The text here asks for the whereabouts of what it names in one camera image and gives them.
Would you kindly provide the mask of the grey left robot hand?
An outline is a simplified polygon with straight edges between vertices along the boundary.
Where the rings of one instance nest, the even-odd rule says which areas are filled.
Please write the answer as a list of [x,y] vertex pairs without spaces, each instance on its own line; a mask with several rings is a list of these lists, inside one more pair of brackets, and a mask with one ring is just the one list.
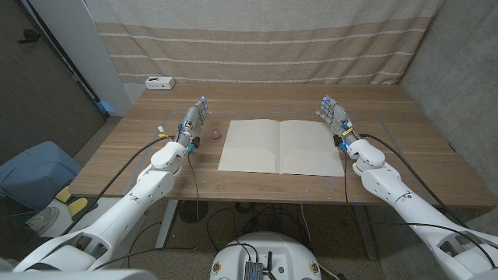
[[201,96],[201,98],[187,110],[181,123],[176,142],[182,144],[184,147],[188,147],[194,138],[200,136],[204,123],[211,114],[212,112],[209,111],[206,98]]

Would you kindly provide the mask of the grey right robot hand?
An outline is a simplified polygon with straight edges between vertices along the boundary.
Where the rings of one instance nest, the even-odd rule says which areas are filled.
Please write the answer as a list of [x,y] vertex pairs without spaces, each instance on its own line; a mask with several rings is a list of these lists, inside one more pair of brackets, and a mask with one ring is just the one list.
[[341,143],[350,145],[360,139],[344,107],[329,95],[322,99],[320,110],[316,112],[316,115],[330,127],[333,135],[341,139]]

